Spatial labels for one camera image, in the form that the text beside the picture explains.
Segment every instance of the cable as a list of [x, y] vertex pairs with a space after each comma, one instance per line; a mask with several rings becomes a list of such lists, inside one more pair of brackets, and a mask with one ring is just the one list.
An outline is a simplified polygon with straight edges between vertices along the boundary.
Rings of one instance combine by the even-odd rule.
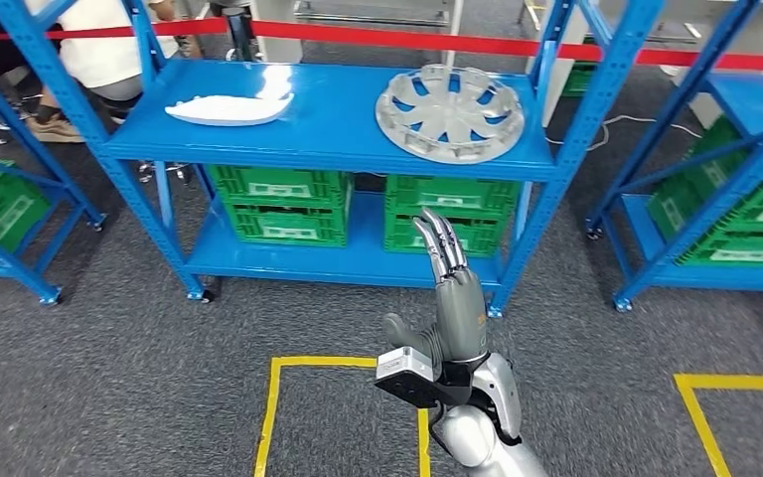
[[[611, 118], [609, 118], [609, 119], [607, 119], [607, 120], [605, 120], [604, 122], [601, 123], [601, 129], [604, 130], [604, 137], [601, 138], [600, 141], [598, 141], [595, 144], [592, 144], [591, 146], [589, 146], [589, 148], [586, 149], [586, 152], [594, 151], [595, 149], [598, 149], [599, 147], [601, 147], [601, 146], [607, 144], [608, 142], [610, 142], [610, 128], [607, 127], [607, 126], [610, 125], [610, 124], [613, 124], [615, 122], [621, 121], [622, 119], [630, 119], [631, 121], [636, 121], [636, 122], [657, 122], [656, 119], [651, 119], [649, 117], [634, 117], [634, 116], [629, 116], [627, 114], [619, 114], [616, 117], [611, 117]], [[672, 124], [671, 127], [679, 129], [681, 131], [685, 131], [688, 134], [691, 134], [692, 136], [694, 136], [694, 137], [696, 137], [698, 139], [700, 137], [702, 137], [702, 136], [700, 136], [700, 134], [697, 134], [696, 132], [692, 131], [691, 129], [688, 129], [687, 127], [685, 127], [683, 125], [680, 125], [680, 124]], [[550, 139], [548, 137], [546, 137], [545, 140], [548, 141], [551, 144], [558, 144], [558, 145], [562, 145], [563, 144], [563, 141], [555, 141], [555, 140]]]
[[430, 435], [437, 442], [437, 444], [440, 445], [441, 449], [443, 449], [447, 454], [452, 455], [452, 453], [449, 452], [449, 448], [446, 447], [446, 443], [434, 430], [434, 425], [439, 422], [441, 418], [443, 418], [443, 414], [446, 412], [446, 404], [440, 401], [437, 403], [440, 404], [440, 410], [434, 414], [433, 417], [431, 417], [431, 420], [428, 421], [428, 435]]

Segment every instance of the yellow floor tape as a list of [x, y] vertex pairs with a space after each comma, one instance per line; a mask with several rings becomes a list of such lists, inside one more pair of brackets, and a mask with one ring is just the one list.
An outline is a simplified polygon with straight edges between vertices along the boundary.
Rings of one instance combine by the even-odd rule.
[[677, 389], [691, 416], [691, 422], [709, 458], [716, 477], [732, 477], [723, 459], [718, 442], [709, 428], [709, 422], [700, 408], [694, 390], [763, 391], [763, 376], [752, 375], [674, 375]]
[[[255, 457], [254, 477], [264, 477], [267, 469], [267, 455], [270, 453], [270, 440], [273, 437], [273, 423], [276, 420], [276, 408], [279, 402], [279, 377], [285, 366], [329, 366], [329, 367], [376, 367], [376, 358], [352, 356], [282, 356], [270, 360], [270, 385], [267, 389], [267, 409], [264, 423], [261, 425], [261, 438]], [[416, 413], [417, 460], [419, 477], [431, 476], [431, 461], [428, 456], [428, 411], [419, 409]]]

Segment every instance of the red rope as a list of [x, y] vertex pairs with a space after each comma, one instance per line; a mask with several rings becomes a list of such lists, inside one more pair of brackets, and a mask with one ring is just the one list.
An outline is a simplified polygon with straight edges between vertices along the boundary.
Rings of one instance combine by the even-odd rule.
[[[401, 32], [391, 30], [372, 30], [355, 27], [335, 27], [329, 25], [310, 25], [283, 22], [252, 22], [253, 31], [262, 37], [290, 38], [317, 42], [346, 43], [388, 48], [407, 48], [418, 50], [456, 50], [465, 53], [488, 55], [511, 55], [532, 57], [536, 54], [538, 42], [530, 40], [451, 36], [434, 33]], [[202, 20], [180, 20], [162, 22], [153, 25], [157, 35], [209, 35], [227, 31], [227, 22], [223, 18], [205, 18]], [[130, 27], [102, 28], [68, 32], [51, 32], [48, 38], [64, 40], [71, 38], [112, 38], [132, 37]], [[0, 34], [0, 40], [9, 40], [6, 34]], [[562, 45], [557, 54], [560, 58], [598, 62], [601, 50], [594, 45]], [[645, 49], [639, 54], [639, 65], [671, 65], [688, 67], [697, 58], [696, 52], [678, 50]], [[763, 56], [728, 54], [721, 58], [717, 68], [728, 70], [763, 71]]]

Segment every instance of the black cable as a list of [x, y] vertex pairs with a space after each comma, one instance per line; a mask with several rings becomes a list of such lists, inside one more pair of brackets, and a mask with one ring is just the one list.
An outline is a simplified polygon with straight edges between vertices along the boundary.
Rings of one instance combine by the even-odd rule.
[[434, 424], [439, 422], [440, 419], [443, 418], [443, 414], [446, 412], [446, 404], [440, 401], [438, 401], [438, 403], [440, 404], [440, 410], [434, 414], [433, 417], [431, 417], [431, 420], [428, 421], [428, 435], [433, 437], [434, 440], [437, 441], [437, 444], [440, 445], [440, 448], [442, 448], [447, 454], [452, 455], [452, 453], [449, 452], [449, 448], [446, 447], [446, 443], [443, 442], [443, 439], [441, 439], [437, 432], [434, 430]]

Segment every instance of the robotic hand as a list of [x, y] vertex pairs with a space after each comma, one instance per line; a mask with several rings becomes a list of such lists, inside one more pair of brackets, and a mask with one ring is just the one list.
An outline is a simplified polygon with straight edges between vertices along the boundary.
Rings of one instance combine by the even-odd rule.
[[452, 226], [428, 209], [413, 223], [434, 272], [436, 323], [415, 333], [397, 315], [384, 316], [397, 349], [379, 356], [376, 386], [420, 408], [439, 406], [429, 432], [471, 477], [544, 477], [520, 439], [522, 408], [510, 364], [487, 351], [481, 283]]

